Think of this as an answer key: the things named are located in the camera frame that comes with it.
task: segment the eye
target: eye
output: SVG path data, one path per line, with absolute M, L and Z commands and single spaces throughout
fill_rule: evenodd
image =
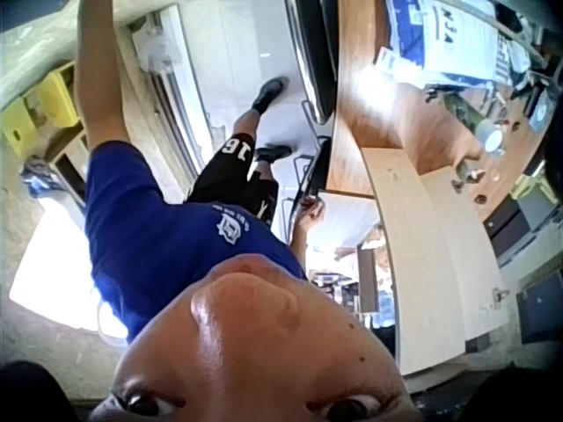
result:
M 123 406 L 126 411 L 140 416 L 167 416 L 174 413 L 179 407 L 166 402 L 151 394 L 134 394 L 127 399 Z
M 381 405 L 372 396 L 350 396 L 336 403 L 328 404 L 316 413 L 328 422 L 356 422 L 374 418 Z

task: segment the blue t-shirt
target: blue t-shirt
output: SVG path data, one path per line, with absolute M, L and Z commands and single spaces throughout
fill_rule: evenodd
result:
M 125 142 L 91 154 L 86 235 L 92 278 L 131 342 L 187 286 L 225 259 L 259 253 L 305 279 L 288 246 L 245 209 L 169 205 L 143 155 Z

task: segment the yellow box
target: yellow box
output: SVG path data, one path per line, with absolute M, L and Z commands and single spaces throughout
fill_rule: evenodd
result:
M 35 87 L 43 111 L 57 127 L 73 127 L 79 120 L 69 87 L 63 77 L 73 72 L 73 67 L 74 62 L 71 62 L 49 72 L 45 79 Z
M 37 146 L 37 128 L 21 97 L 2 112 L 0 124 L 4 136 L 18 156 L 25 158 L 26 153 Z

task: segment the black shoe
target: black shoe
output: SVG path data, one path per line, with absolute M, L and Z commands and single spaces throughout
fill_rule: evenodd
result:
M 288 85 L 286 77 L 270 79 L 260 88 L 258 97 L 254 100 L 252 108 L 260 114 L 264 114 L 272 102 L 282 94 Z
M 272 164 L 277 160 L 290 156 L 292 153 L 293 150 L 287 145 L 275 145 L 273 147 L 258 148 L 254 155 L 257 162 L 265 161 L 268 164 Z

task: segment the floor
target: floor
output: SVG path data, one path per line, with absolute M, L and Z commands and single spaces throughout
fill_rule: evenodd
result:
M 287 91 L 260 123 L 258 145 L 295 149 L 292 157 L 273 167 L 281 188 L 278 203 L 294 198 L 298 184 L 293 158 L 314 155 L 316 148 L 301 106 L 305 93 L 284 0 L 192 0 L 182 4 L 181 14 L 203 106 L 219 133 L 224 128 L 230 135 L 234 121 L 248 110 L 264 82 L 277 76 L 289 79 Z M 332 125 L 316 131 L 330 135 Z M 280 210 L 273 232 L 283 239 Z

